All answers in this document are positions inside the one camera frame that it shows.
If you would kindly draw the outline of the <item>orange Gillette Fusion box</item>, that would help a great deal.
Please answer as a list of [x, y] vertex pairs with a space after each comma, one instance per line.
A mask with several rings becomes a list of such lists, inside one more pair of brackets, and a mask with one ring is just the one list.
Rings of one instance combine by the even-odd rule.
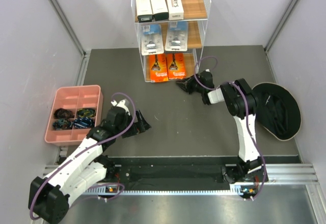
[[183, 53], [169, 53], [166, 57], [169, 80], [185, 78], [186, 69]]
[[149, 56], [149, 76], [151, 82], [165, 82], [169, 80], [164, 53]]

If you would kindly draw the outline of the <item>blue Gillette blister pack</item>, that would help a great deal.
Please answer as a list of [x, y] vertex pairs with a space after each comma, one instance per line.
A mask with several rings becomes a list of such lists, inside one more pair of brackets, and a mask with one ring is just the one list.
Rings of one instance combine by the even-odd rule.
[[142, 55], [146, 56], [164, 53], [161, 26], [159, 24], [143, 25], [141, 31]]
[[168, 24], [165, 51], [187, 51], [188, 22], [172, 21]]

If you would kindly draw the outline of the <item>white Harry's logo box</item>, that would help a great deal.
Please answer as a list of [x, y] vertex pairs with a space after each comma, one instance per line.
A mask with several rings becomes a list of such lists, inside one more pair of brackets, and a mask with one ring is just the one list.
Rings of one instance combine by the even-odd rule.
[[184, 19], [184, 9], [181, 0], [166, 0], [169, 20], [183, 20]]

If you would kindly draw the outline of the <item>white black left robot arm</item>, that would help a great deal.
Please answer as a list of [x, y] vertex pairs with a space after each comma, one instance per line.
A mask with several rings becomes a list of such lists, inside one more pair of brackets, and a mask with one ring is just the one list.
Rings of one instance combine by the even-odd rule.
[[114, 164], [103, 155], [104, 151], [116, 138], [135, 136], [151, 127], [139, 110], [131, 114], [124, 102], [112, 106], [106, 118], [87, 133], [61, 165], [31, 182], [28, 203], [31, 219], [59, 223], [85, 191], [102, 180], [114, 179]]

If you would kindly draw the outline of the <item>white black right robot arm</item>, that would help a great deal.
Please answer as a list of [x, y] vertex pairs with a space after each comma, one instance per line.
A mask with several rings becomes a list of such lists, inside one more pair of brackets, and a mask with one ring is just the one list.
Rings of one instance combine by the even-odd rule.
[[213, 83], [211, 72], [207, 69], [199, 74], [176, 81], [176, 85], [188, 94], [198, 92], [206, 105], [224, 102], [237, 128], [239, 151], [235, 167], [222, 167], [225, 181], [236, 183], [250, 181], [257, 171], [263, 168], [264, 160], [257, 149], [255, 119], [258, 98], [245, 79], [225, 82], [218, 87]]

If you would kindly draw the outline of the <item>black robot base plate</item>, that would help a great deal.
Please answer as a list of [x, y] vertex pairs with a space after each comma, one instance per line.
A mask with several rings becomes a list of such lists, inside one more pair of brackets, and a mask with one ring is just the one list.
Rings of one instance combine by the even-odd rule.
[[210, 180], [229, 182], [252, 179], [262, 180], [266, 175], [260, 158], [243, 162], [239, 157], [169, 156], [169, 157], [108, 157], [120, 170], [121, 179], [128, 183], [146, 180]]

